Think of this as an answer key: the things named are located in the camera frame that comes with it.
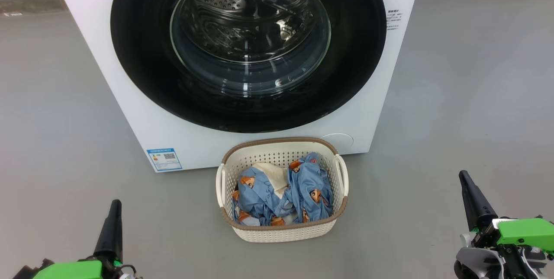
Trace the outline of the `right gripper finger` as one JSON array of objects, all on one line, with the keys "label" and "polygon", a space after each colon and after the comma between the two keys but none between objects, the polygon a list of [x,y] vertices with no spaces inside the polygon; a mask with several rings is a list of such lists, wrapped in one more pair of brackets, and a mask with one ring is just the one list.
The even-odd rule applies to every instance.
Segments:
[{"label": "right gripper finger", "polygon": [[497,213],[466,170],[459,172],[459,180],[469,231],[487,228]]}]

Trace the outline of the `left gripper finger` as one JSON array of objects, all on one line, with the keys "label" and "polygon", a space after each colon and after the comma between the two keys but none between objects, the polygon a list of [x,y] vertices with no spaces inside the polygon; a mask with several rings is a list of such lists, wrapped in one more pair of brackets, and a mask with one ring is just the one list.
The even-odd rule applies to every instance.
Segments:
[{"label": "left gripper finger", "polygon": [[103,222],[93,257],[111,267],[122,265],[122,203],[120,200],[111,202],[108,216]]}]

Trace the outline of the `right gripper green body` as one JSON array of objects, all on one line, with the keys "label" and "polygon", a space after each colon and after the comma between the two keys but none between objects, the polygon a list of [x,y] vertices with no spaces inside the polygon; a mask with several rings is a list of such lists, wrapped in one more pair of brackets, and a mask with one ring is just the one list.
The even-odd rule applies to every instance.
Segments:
[{"label": "right gripper green body", "polygon": [[454,273],[459,279],[546,279],[554,227],[542,217],[493,218],[461,235]]}]

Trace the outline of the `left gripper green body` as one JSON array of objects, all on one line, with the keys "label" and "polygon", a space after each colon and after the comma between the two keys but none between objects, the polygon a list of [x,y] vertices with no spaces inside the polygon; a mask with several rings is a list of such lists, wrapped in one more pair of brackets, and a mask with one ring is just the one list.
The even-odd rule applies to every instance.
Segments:
[{"label": "left gripper green body", "polygon": [[44,259],[40,267],[24,266],[14,279],[137,279],[136,269],[115,261],[90,257],[73,263]]}]

